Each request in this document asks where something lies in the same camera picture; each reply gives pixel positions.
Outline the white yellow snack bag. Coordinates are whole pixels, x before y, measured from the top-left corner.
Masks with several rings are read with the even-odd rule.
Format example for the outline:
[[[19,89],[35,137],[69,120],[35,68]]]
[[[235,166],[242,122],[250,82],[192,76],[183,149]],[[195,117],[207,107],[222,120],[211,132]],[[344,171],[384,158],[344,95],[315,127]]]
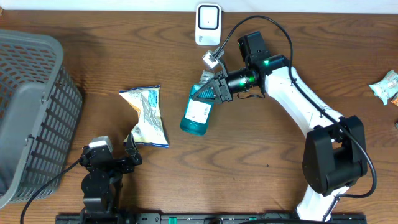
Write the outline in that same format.
[[[131,130],[135,143],[168,148],[160,112],[160,85],[120,90],[119,94],[137,112],[138,122]]]

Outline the teal mouthwash bottle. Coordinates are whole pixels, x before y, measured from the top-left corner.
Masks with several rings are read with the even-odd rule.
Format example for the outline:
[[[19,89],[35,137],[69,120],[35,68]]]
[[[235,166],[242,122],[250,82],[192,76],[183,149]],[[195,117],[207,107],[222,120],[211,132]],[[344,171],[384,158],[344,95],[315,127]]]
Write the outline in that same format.
[[[204,70],[200,81],[190,89],[185,114],[180,122],[180,129],[194,135],[205,135],[208,129],[209,117],[212,111],[212,104],[194,101],[192,95],[199,90],[207,81],[214,77],[214,73]]]

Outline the mint green wipes pack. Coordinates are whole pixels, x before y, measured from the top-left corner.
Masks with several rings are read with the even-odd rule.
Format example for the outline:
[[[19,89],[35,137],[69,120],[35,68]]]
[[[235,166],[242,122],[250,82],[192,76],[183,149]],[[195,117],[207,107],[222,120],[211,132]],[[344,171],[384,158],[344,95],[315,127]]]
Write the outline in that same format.
[[[397,73],[390,70],[381,81],[370,84],[369,87],[382,100],[383,105],[387,105],[388,100],[397,93]]]

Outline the small orange white packet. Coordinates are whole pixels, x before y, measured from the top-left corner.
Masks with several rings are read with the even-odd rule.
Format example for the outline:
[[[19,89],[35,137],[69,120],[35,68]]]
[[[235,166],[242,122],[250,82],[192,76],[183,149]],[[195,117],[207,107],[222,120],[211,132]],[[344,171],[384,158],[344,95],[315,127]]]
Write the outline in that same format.
[[[392,98],[392,100],[391,100],[391,103],[393,103],[394,105],[398,106],[398,93],[396,93],[396,94],[393,96],[393,98]]]

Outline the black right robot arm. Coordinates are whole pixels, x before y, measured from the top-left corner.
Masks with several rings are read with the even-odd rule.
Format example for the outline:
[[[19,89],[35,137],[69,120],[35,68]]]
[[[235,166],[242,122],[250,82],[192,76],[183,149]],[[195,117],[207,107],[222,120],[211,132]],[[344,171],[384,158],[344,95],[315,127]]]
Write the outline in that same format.
[[[238,39],[245,67],[227,71],[223,50],[207,51],[204,63],[221,66],[213,78],[193,94],[196,103],[224,103],[258,86],[275,99],[305,136],[302,169],[308,183],[296,208],[301,220],[330,222],[340,196],[368,171],[364,126],[357,116],[345,118],[330,108],[289,65],[282,54],[271,55],[260,32]]]

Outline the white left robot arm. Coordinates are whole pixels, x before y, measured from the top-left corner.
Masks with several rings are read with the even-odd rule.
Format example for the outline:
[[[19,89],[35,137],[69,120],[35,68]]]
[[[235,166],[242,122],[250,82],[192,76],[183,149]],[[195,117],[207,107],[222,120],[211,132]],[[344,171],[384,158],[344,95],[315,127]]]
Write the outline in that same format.
[[[91,140],[83,148],[80,165],[88,174],[81,183],[84,208],[80,212],[80,223],[135,223],[133,214],[119,208],[122,178],[134,172],[142,164],[133,135],[129,134],[125,151],[127,156],[115,159],[113,145],[108,136]]]

